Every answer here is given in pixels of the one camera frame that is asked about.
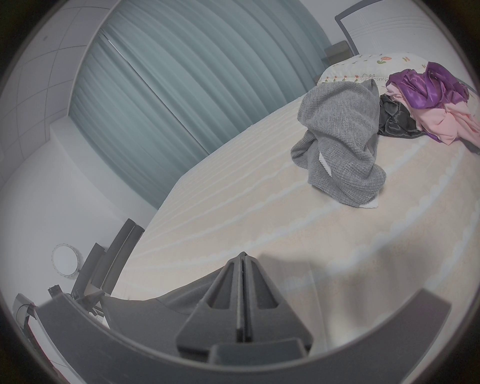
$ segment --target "bed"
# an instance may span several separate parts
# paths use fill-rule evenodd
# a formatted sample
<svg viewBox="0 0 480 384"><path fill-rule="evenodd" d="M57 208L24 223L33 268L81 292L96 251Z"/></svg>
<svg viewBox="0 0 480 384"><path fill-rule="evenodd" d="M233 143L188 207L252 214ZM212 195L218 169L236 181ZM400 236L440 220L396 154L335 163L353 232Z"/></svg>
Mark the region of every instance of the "bed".
<svg viewBox="0 0 480 384"><path fill-rule="evenodd" d="M455 331L480 281L480 156L461 142L380 137L376 163L387 180L379 207L342 205L309 185L307 170L290 158L305 132L297 121L301 100L177 182L112 296L160 296L245 251L315 336L311 353L322 353L373 328L426 287L452 311L421 369ZM477 114L478 106L472 92L470 110Z"/></svg>

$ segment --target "teal curtain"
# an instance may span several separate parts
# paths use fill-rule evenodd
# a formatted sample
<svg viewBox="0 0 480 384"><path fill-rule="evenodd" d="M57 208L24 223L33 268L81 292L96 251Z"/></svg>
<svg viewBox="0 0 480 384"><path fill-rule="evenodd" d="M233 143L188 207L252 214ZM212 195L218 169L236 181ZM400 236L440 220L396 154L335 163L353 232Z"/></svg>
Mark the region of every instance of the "teal curtain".
<svg viewBox="0 0 480 384"><path fill-rule="evenodd" d="M195 164L314 87L329 45L298 0L123 0L85 57L70 117L160 207Z"/></svg>

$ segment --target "gray sweater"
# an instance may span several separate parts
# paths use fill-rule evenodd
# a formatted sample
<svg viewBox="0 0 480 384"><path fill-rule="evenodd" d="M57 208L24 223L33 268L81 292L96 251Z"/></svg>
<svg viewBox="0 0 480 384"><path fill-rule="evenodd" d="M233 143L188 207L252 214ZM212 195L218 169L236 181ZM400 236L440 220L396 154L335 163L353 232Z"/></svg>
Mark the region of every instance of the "gray sweater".
<svg viewBox="0 0 480 384"><path fill-rule="evenodd" d="M380 103L374 80L320 83L302 100L298 120L308 130L291 149L308 183L340 203L360 207L385 183L375 164Z"/></svg>

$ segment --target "bedsheet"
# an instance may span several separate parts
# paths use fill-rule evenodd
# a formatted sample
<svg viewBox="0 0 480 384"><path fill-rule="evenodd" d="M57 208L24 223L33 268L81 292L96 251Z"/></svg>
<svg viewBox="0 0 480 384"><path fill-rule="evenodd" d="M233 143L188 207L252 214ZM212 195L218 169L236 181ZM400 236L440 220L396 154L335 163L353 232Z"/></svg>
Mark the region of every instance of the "bedsheet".
<svg viewBox="0 0 480 384"><path fill-rule="evenodd" d="M305 132L297 121L301 99L177 182L112 295L157 297L246 251L315 336L311 353L322 353L426 287L451 302L452 312L425 365L455 331L480 281L480 156L461 142L381 136L376 163L387 179L379 207L342 205L309 185L307 170L290 158ZM477 112L476 97L470 106Z"/></svg>

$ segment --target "ceiling tile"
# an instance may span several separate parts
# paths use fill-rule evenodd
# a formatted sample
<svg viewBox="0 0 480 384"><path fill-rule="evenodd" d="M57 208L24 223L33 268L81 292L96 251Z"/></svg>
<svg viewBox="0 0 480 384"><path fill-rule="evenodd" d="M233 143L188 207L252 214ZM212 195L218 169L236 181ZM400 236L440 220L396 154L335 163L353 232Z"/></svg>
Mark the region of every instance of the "ceiling tile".
<svg viewBox="0 0 480 384"><path fill-rule="evenodd" d="M84 7L101 7L111 9L119 0L87 0Z"/></svg>
<svg viewBox="0 0 480 384"><path fill-rule="evenodd" d="M86 0L69 0L61 9L69 9L75 7L83 7Z"/></svg>
<svg viewBox="0 0 480 384"><path fill-rule="evenodd" d="M107 13L108 10L104 8L81 8L68 28L60 48L87 45Z"/></svg>
<svg viewBox="0 0 480 384"><path fill-rule="evenodd" d="M4 152L4 155L5 158L0 163L0 174L3 177L3 181L7 182L12 173L24 162L19 141L14 142L10 148Z"/></svg>
<svg viewBox="0 0 480 384"><path fill-rule="evenodd" d="M57 112L45 119L45 138L50 140L50 124L62 117L67 116L67 109L62 109L60 112Z"/></svg>
<svg viewBox="0 0 480 384"><path fill-rule="evenodd" d="M79 11L79 8L73 8L56 12L28 45L25 50L25 62L57 50L68 27Z"/></svg>
<svg viewBox="0 0 480 384"><path fill-rule="evenodd" d="M68 100L70 99L70 91L72 89L72 81L54 85L48 89L47 106L45 109L45 116L49 117L54 113L60 112L62 109L68 107Z"/></svg>
<svg viewBox="0 0 480 384"><path fill-rule="evenodd" d="M29 129L24 135L20 136L20 147L24 158L27 159L33 152L45 144L45 122Z"/></svg>
<svg viewBox="0 0 480 384"><path fill-rule="evenodd" d="M17 107L18 135L22 136L45 118L47 90L29 97Z"/></svg>
<svg viewBox="0 0 480 384"><path fill-rule="evenodd" d="M0 142L3 152L18 139L17 108L14 108L0 123Z"/></svg>
<svg viewBox="0 0 480 384"><path fill-rule="evenodd" d="M53 63L52 74L50 75L50 83L48 86L63 83L68 80L73 80L75 73L80 65L84 47L72 47L60 49L57 52L57 57Z"/></svg>
<svg viewBox="0 0 480 384"><path fill-rule="evenodd" d="M13 70L0 96L0 119L17 105L18 79L21 68Z"/></svg>
<svg viewBox="0 0 480 384"><path fill-rule="evenodd" d="M30 96L48 88L56 55L56 52L47 53L24 64L18 85L17 103L20 104Z"/></svg>

